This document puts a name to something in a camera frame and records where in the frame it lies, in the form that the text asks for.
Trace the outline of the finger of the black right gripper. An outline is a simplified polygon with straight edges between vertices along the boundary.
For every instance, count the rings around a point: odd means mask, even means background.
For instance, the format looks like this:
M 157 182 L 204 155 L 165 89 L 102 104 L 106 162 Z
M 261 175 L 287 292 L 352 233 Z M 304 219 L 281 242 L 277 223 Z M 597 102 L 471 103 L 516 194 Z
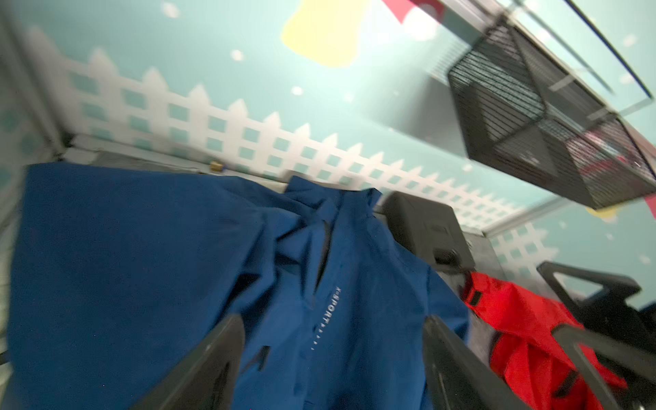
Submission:
M 655 408 L 655 354 L 573 326 L 558 326 L 552 335 L 602 408 Z M 627 387 L 613 388 L 593 360 L 621 377 Z
M 541 263 L 537 271 L 574 318 L 587 329 L 639 349 L 655 347 L 655 304 L 642 309 L 628 304 L 631 297 L 642 291 L 633 278 L 551 261 Z M 560 282 L 560 276 L 578 279 L 596 288 L 589 296 L 573 296 Z

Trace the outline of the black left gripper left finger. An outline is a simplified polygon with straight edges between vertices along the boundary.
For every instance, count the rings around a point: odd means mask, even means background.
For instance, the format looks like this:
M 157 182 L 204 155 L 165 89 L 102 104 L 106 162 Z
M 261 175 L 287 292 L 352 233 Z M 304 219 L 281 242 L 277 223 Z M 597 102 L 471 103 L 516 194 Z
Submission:
M 245 332 L 242 317 L 220 321 L 133 409 L 229 409 Z

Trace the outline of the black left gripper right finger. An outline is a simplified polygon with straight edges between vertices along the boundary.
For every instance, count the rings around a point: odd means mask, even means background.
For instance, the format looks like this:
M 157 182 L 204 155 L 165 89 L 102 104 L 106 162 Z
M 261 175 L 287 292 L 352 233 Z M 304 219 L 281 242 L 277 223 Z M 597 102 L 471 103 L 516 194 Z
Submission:
M 437 316 L 422 332 L 427 388 L 435 409 L 527 409 Z

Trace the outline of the red jacket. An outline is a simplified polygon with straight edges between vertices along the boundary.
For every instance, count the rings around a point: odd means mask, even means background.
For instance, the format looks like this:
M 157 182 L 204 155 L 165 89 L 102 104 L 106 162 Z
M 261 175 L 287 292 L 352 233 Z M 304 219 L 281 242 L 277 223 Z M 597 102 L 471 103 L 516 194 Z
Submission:
M 478 272 L 467 280 L 463 301 L 498 332 L 490 368 L 529 407 L 602 408 L 552 335 L 561 325 L 584 327 L 563 303 Z

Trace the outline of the navy blue jacket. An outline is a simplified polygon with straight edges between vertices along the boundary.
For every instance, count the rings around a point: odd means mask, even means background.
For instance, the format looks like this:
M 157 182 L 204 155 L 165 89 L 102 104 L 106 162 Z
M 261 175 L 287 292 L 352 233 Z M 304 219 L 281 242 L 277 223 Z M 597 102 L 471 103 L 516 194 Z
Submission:
M 236 409 L 428 409 L 422 328 L 466 305 L 373 213 L 374 189 L 65 162 L 27 170 L 5 409 L 126 409 L 225 317 Z

